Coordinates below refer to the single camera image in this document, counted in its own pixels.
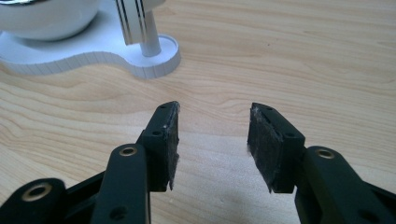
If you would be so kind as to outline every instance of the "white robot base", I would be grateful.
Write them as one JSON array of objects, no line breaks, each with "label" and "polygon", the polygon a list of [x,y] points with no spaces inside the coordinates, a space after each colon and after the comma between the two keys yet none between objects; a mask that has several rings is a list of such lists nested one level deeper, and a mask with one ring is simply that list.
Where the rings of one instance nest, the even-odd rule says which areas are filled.
[{"label": "white robot base", "polygon": [[102,0],[98,14],[81,33],[58,41],[22,39],[0,31],[0,63],[20,74],[61,73],[93,63],[114,63],[141,78],[163,77],[180,63],[177,41],[158,35],[161,52],[142,54],[139,44],[126,46],[114,1]]}]

